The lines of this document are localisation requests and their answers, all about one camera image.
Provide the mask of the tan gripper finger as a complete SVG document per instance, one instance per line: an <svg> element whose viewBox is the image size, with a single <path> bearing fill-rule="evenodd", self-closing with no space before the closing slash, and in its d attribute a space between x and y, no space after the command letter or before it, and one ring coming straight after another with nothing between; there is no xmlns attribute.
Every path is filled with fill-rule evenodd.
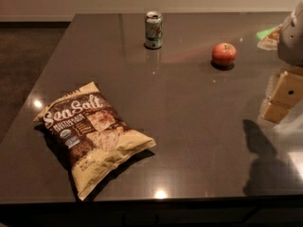
<svg viewBox="0 0 303 227"><path fill-rule="evenodd" d="M259 115L267 121L279 123L289 113L289 109L276 105L267 99L264 99L259 109Z"/></svg>
<svg viewBox="0 0 303 227"><path fill-rule="evenodd" d="M294 107L303 98L303 76L285 71L277 81L271 101L285 108Z"/></svg>

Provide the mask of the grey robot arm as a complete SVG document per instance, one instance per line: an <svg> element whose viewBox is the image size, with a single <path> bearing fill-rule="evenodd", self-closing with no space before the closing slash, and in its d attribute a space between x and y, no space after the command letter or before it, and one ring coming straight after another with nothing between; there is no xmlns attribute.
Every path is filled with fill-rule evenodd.
<svg viewBox="0 0 303 227"><path fill-rule="evenodd" d="M300 2L283 23L266 33L258 48L275 50L289 68L270 76L259 115L279 123L303 98L303 2Z"/></svg>

